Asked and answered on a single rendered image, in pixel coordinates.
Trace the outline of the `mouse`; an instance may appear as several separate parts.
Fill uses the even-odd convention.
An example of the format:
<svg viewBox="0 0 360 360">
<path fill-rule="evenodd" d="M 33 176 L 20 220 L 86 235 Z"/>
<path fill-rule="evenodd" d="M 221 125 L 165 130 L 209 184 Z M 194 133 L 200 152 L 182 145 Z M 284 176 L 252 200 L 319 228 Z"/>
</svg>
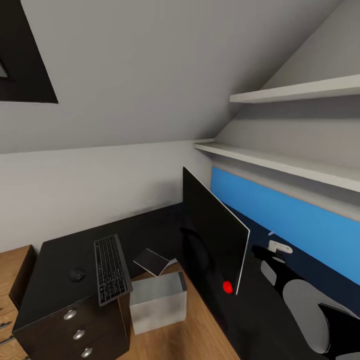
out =
<svg viewBox="0 0 360 360">
<path fill-rule="evenodd" d="M 75 269 L 71 271 L 71 273 L 69 274 L 69 278 L 75 282 L 80 280 L 84 276 L 84 274 L 85 274 L 84 271 Z"/>
</svg>

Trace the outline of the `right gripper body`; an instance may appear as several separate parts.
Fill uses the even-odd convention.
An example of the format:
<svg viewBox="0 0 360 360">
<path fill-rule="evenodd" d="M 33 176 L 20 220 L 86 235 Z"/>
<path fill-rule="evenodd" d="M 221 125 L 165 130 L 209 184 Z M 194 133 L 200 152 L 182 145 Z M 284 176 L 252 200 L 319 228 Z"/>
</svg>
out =
<svg viewBox="0 0 360 360">
<path fill-rule="evenodd" d="M 277 252 L 270 251 L 266 248 L 263 248 L 263 247 L 257 245 L 255 248 L 255 251 L 254 251 L 254 257 L 258 258 L 260 260 L 264 260 L 264 257 L 266 255 L 275 255 L 275 256 L 281 258 L 283 261 L 285 260 L 284 255 L 277 253 Z"/>
</svg>

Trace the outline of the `notebook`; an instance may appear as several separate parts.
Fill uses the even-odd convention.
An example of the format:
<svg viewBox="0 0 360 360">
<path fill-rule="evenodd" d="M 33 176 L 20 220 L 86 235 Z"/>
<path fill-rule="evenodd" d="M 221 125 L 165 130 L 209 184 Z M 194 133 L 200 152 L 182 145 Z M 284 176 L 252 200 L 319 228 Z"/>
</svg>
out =
<svg viewBox="0 0 360 360">
<path fill-rule="evenodd" d="M 160 274 L 170 263 L 168 259 L 147 248 L 134 260 L 134 262 L 153 274 L 154 277 L 161 276 Z"/>
</svg>

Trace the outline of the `keyboard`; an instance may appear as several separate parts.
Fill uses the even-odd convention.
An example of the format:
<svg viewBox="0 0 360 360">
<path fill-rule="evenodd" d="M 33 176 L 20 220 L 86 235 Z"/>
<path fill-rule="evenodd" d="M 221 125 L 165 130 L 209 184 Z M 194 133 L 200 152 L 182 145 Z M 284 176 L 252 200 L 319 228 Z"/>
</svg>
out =
<svg viewBox="0 0 360 360">
<path fill-rule="evenodd" d="M 133 292 L 118 234 L 94 242 L 99 306 Z"/>
</svg>

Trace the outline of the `monitor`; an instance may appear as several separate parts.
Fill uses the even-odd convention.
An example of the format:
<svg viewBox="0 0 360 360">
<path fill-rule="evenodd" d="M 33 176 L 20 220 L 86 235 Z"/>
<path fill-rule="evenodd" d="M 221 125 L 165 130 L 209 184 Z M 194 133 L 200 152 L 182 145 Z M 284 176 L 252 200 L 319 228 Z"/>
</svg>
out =
<svg viewBox="0 0 360 360">
<path fill-rule="evenodd" d="M 185 166 L 183 167 L 183 205 L 197 232 L 224 278 L 223 289 L 236 296 L 248 246 L 250 229 L 207 189 Z"/>
</svg>

